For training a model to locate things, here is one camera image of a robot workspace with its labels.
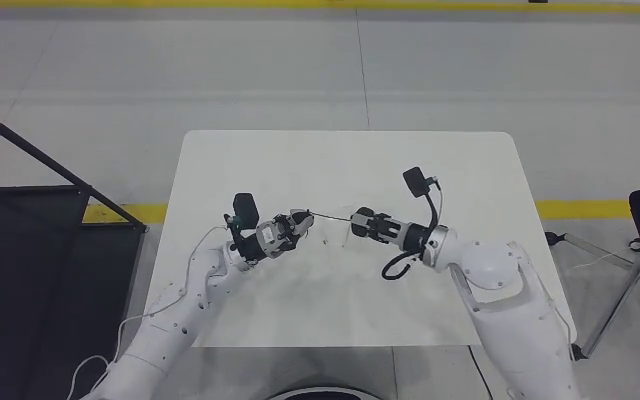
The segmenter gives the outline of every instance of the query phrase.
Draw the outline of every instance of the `gray floor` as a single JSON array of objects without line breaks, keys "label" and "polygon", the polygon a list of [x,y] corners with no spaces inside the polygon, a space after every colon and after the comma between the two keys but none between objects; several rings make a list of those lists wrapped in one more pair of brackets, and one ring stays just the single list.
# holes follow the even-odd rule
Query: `gray floor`
[{"label": "gray floor", "polygon": [[[504,131],[536,200],[625,198],[640,187],[639,19],[344,11],[0,12],[0,121],[118,203],[166,203],[191,129]],[[0,186],[61,181],[0,146]],[[612,251],[630,220],[544,221]],[[145,239],[142,310],[161,234]],[[623,275],[553,249],[579,342]],[[640,398],[636,291],[593,359],[592,399]],[[135,331],[128,329],[126,340]],[[496,399],[504,382],[475,349]],[[384,399],[484,399],[468,350],[191,350],[163,398],[261,399],[347,384]]]}]

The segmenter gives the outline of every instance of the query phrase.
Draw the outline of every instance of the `yellow stripe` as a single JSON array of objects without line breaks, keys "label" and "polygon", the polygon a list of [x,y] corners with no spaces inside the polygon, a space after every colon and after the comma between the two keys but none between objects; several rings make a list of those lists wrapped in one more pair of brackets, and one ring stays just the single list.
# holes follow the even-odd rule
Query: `yellow stripe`
[{"label": "yellow stripe", "polygon": [[[167,204],[122,204],[129,214],[145,224],[162,224],[167,215]],[[126,222],[124,218],[102,204],[89,204],[84,213],[83,222]]]},{"label": "yellow stripe", "polygon": [[536,201],[541,219],[631,218],[627,200]]},{"label": "yellow stripe", "polygon": [[[122,207],[145,224],[162,224],[167,204],[124,204]],[[536,201],[541,219],[611,219],[631,218],[627,200],[542,200]],[[90,204],[84,222],[125,222],[102,204]]]},{"label": "yellow stripe", "polygon": [[639,14],[640,4],[491,3],[429,0],[0,0],[2,7],[360,8],[375,10]]}]

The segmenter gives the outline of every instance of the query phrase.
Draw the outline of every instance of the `cable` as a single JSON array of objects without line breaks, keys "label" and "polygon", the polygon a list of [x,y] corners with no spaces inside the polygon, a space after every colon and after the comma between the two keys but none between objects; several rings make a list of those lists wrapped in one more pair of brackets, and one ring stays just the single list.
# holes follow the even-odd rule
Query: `cable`
[{"label": "cable", "polygon": [[314,213],[314,212],[311,212],[311,211],[309,211],[309,214],[311,214],[311,215],[315,215],[315,216],[317,216],[317,217],[327,218],[327,219],[335,219],[336,221],[346,221],[346,222],[351,222],[351,220],[350,220],[350,219],[347,219],[347,218],[332,217],[332,216],[330,216],[330,215],[318,214],[318,213]]},{"label": "cable", "polygon": [[411,257],[411,256],[415,256],[416,254],[420,254],[424,251],[424,247],[420,247],[418,249],[415,250],[411,250],[411,251],[405,251],[404,253],[395,256],[394,258],[391,259],[391,261],[389,261],[387,263],[387,265],[384,266],[384,268],[382,268],[382,277],[385,280],[388,281],[395,281],[398,280],[400,278],[402,278],[407,272],[409,272],[409,269],[411,268],[410,264],[405,265],[405,267],[402,269],[402,271],[400,271],[397,275],[387,275],[387,273],[389,272],[389,270],[391,269],[391,267],[393,267],[394,265],[396,265],[398,263],[398,261],[407,258],[407,257]]},{"label": "cable", "polygon": [[618,254],[620,254],[620,253],[624,253],[625,251],[629,250],[630,248],[631,248],[631,247],[627,246],[627,247],[625,247],[624,249],[622,249],[622,250],[620,250],[620,251],[616,251],[615,253],[610,253],[610,254],[604,255],[604,256],[602,256],[602,257],[600,257],[600,258],[597,258],[595,261],[592,261],[592,262],[587,263],[587,264],[574,265],[573,267],[569,268],[569,271],[571,271],[572,269],[582,268],[582,267],[588,267],[589,265],[597,264],[599,261],[602,261],[602,260],[604,260],[604,259],[605,259],[605,258],[607,258],[607,257],[611,257],[611,256],[618,255]]},{"label": "cable", "polygon": [[444,193],[442,192],[442,187],[438,184],[438,193],[440,193],[440,205],[438,205],[438,222],[437,225],[440,225],[440,218],[442,218],[442,204],[444,204]]},{"label": "cable", "polygon": [[196,244],[196,246],[193,248],[193,250],[191,251],[191,254],[189,254],[189,260],[187,261],[187,270],[185,272],[185,278],[184,278],[184,286],[180,288],[180,290],[178,291],[178,298],[174,301],[172,301],[171,303],[167,304],[164,307],[161,307],[158,310],[154,310],[154,311],[147,311],[144,314],[141,315],[136,315],[133,317],[129,317],[126,318],[125,320],[123,320],[122,322],[120,322],[120,325],[118,325],[118,338],[117,338],[117,342],[116,342],[116,351],[115,354],[113,356],[113,360],[111,362],[108,362],[106,358],[99,356],[99,355],[95,355],[95,356],[91,356],[88,357],[86,359],[84,359],[76,368],[76,371],[73,373],[73,377],[71,378],[71,390],[69,392],[69,397],[67,397],[67,400],[71,399],[71,395],[73,394],[73,390],[75,388],[75,383],[76,383],[76,375],[78,373],[78,370],[89,360],[92,360],[94,358],[100,358],[105,362],[106,365],[106,370],[104,371],[104,373],[98,378],[98,380],[96,381],[96,383],[93,385],[93,387],[91,388],[91,390],[89,391],[89,393],[93,392],[96,387],[98,387],[98,385],[100,384],[100,382],[102,382],[102,380],[107,376],[107,374],[109,373],[109,368],[111,367],[111,365],[115,364],[115,362],[118,360],[118,355],[120,354],[120,346],[122,345],[122,331],[123,328],[125,326],[125,324],[127,322],[133,321],[135,319],[140,319],[140,318],[145,318],[145,317],[149,317],[149,316],[153,316],[156,314],[159,314],[163,311],[165,311],[166,309],[168,309],[169,307],[173,306],[174,304],[178,303],[180,300],[182,300],[186,295],[187,295],[187,291],[188,291],[188,283],[189,283],[189,272],[191,270],[191,260],[193,259],[194,254],[196,253],[196,251],[198,250],[198,248],[200,247],[200,245],[202,244],[202,242],[204,242],[204,240],[209,236],[209,234],[211,234],[211,232],[213,232],[216,229],[224,229],[227,230],[226,226],[214,226],[213,228],[209,229],[207,231],[207,233],[204,234],[204,236],[202,236],[202,238],[200,239],[200,241],[198,242],[198,244]]},{"label": "cable", "polygon": [[109,361],[107,361],[107,359],[102,357],[102,356],[95,355],[95,356],[87,357],[84,360],[82,360],[82,362],[80,364],[78,364],[78,366],[76,367],[76,370],[73,371],[73,377],[71,378],[71,388],[69,389],[69,394],[67,395],[67,400],[71,400],[71,396],[73,395],[73,391],[76,388],[76,376],[78,375],[78,372],[80,371],[80,368],[82,368],[86,363],[88,363],[89,361],[91,361],[93,359],[101,360],[102,362],[104,362],[105,368],[109,367]]},{"label": "cable", "polygon": [[431,196],[429,196],[429,194],[425,194],[425,197],[427,198],[427,203],[429,204],[429,209],[431,210],[431,221],[429,222],[429,226],[427,227],[427,232],[424,235],[424,242],[423,244],[414,250],[409,250],[409,251],[405,251],[404,253],[392,258],[387,265],[384,266],[384,268],[382,268],[382,278],[387,280],[387,281],[395,281],[398,280],[400,278],[402,278],[403,276],[406,275],[407,272],[409,272],[409,269],[411,269],[411,264],[406,264],[405,267],[402,269],[402,271],[400,271],[397,275],[389,275],[388,272],[391,269],[391,267],[393,267],[394,265],[396,265],[400,260],[403,260],[407,257],[411,257],[411,256],[415,256],[415,255],[420,255],[420,258],[422,258],[422,255],[424,253],[424,251],[426,250],[426,242],[428,242],[429,237],[431,236],[431,234],[433,233],[433,231],[436,229],[436,227],[438,226],[438,223],[440,221],[440,213],[442,212],[442,188],[440,187],[439,184],[436,184],[436,187],[438,188],[438,191],[440,192],[440,205],[439,205],[439,211],[436,211],[436,206],[433,204],[433,200],[431,199]]},{"label": "cable", "polygon": [[487,380],[484,378],[484,374],[482,373],[482,370],[480,369],[480,366],[476,361],[476,356],[473,354],[473,350],[471,350],[471,346],[467,346],[467,348],[469,349],[469,354],[471,354],[471,359],[473,360],[473,364],[476,366],[476,369],[478,370],[478,374],[480,375],[480,378],[482,378],[482,383],[484,383],[484,387],[485,389],[487,389],[489,400],[493,400],[493,394],[491,393],[491,389],[489,389],[489,384],[487,383]]},{"label": "cable", "polygon": [[547,302],[549,303],[549,305],[551,307],[553,307],[553,309],[555,310],[556,314],[558,314],[558,318],[560,318],[560,320],[567,327],[567,348],[569,350],[569,359],[571,359],[571,361],[575,361],[575,357],[573,356],[573,349],[571,347],[571,325],[569,325],[569,323],[567,322],[565,317],[562,315],[562,313],[558,309],[558,306],[557,306],[555,300],[549,294],[549,291],[547,290],[547,287],[544,285],[544,282],[542,282],[542,278],[540,278],[540,275],[538,275],[538,271],[533,269],[533,272],[535,272],[536,276],[538,277],[538,281],[540,282],[540,286],[542,286],[542,291],[544,291],[544,295],[547,297]]}]

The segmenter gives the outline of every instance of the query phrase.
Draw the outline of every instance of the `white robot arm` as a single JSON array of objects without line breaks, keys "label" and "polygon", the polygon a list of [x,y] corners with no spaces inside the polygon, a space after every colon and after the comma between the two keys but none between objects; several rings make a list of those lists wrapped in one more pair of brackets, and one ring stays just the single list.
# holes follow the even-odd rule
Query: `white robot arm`
[{"label": "white robot arm", "polygon": [[[481,241],[460,243],[454,230],[437,225],[437,213],[429,197],[429,186],[437,179],[425,179],[419,168],[405,172],[405,180],[415,197],[425,196],[432,212],[429,227],[404,223],[386,214],[360,208],[351,217],[356,236],[369,237],[397,245],[402,253],[382,270],[387,280],[403,258],[420,258],[437,272],[449,268],[453,281],[475,325],[487,355],[509,385],[514,399],[579,400],[560,315],[535,272],[529,256],[517,243],[490,244]],[[484,290],[503,290],[522,280],[523,289],[515,296],[490,303],[478,302],[469,286]]]},{"label": "white robot arm", "polygon": [[[257,225],[258,212],[248,193],[236,195],[237,216],[225,215],[233,241],[194,251],[188,262],[186,287],[170,283],[142,320],[135,338],[85,400],[149,400],[178,358],[185,353],[224,303],[242,276],[260,260],[296,248],[313,225],[306,210],[291,210]],[[255,229],[244,238],[241,231]]]}]

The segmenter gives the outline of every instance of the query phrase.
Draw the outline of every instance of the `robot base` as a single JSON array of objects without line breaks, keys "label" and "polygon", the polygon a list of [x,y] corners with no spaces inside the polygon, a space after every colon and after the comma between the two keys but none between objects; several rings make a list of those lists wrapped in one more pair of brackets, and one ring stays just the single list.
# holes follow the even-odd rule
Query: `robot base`
[{"label": "robot base", "polygon": [[271,397],[269,400],[380,400],[355,389],[339,387],[312,387],[298,389]]}]

